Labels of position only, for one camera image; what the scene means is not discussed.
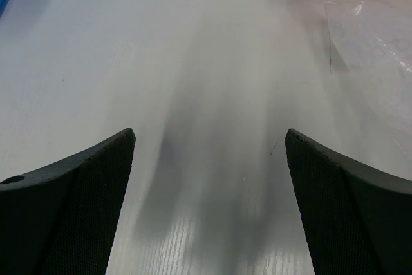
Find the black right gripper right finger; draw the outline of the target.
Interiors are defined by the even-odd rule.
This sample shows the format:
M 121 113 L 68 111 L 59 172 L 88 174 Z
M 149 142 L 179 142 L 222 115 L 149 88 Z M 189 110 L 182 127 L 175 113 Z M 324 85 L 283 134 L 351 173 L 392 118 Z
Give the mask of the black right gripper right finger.
M 411 182 L 290 129 L 287 163 L 316 274 L 410 274 Z

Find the clear orange-zip plastic bag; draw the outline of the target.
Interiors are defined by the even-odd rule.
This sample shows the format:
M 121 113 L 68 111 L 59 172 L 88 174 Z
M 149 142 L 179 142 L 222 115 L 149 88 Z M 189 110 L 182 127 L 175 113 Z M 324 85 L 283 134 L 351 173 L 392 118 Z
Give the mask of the clear orange-zip plastic bag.
M 411 0 L 314 1 L 347 67 L 365 71 L 374 112 L 411 131 Z

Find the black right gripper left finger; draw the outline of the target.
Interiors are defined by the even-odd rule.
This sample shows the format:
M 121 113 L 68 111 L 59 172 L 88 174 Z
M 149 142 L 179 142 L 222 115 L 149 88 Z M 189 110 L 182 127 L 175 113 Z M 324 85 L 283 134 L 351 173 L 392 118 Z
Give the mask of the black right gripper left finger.
M 104 274 L 131 172 L 135 134 L 1 182 L 2 274 Z

